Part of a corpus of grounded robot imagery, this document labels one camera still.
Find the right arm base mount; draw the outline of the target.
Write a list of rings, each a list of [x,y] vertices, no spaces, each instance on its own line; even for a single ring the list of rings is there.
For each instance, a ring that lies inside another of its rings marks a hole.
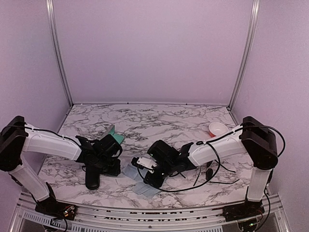
[[[223,207],[223,216],[226,222],[262,215],[264,212],[262,200],[253,202],[249,201],[247,197],[242,203]]]

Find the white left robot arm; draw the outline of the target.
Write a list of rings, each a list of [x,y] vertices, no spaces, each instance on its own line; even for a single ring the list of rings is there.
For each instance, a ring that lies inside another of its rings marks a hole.
[[[120,174],[122,152],[120,143],[111,134],[95,140],[80,135],[68,137],[36,128],[26,123],[22,116],[16,116],[0,133],[0,169],[26,188],[51,215],[61,211],[61,204],[50,185],[43,182],[23,158],[24,153],[46,154],[82,163],[85,186],[96,190],[101,175]]]

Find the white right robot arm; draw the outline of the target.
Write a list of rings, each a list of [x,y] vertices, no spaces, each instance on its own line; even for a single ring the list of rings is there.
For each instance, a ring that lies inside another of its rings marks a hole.
[[[252,116],[245,117],[240,125],[223,135],[204,142],[187,143],[180,150],[158,140],[147,153],[155,160],[156,166],[149,169],[143,181],[156,189],[162,186],[167,176],[174,173],[193,170],[212,160],[220,161],[228,156],[247,153],[253,162],[253,170],[247,200],[239,206],[239,212],[245,217],[257,210],[270,173],[279,161],[273,129]]]

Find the light blue cleaning cloth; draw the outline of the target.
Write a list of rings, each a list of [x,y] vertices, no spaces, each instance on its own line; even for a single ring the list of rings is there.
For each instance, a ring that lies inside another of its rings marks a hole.
[[[132,164],[127,164],[123,169],[122,169],[122,173],[136,181],[136,182],[142,182],[142,178],[140,177],[139,173],[138,173],[138,170],[135,166],[133,166]]]

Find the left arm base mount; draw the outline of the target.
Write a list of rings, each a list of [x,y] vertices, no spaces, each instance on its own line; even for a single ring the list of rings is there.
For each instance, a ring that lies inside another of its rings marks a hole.
[[[56,199],[52,187],[48,183],[46,184],[49,190],[49,197],[47,199],[43,201],[37,201],[32,195],[32,198],[36,203],[35,211],[57,218],[74,220],[76,216],[77,206],[70,203],[59,202]]]

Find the grey marbled glasses case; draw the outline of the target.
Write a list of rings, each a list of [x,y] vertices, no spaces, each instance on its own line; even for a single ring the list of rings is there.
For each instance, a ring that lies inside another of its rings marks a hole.
[[[102,138],[106,135],[110,134],[119,144],[121,144],[124,141],[124,136],[117,134],[115,132],[115,125],[111,124],[103,133]]]

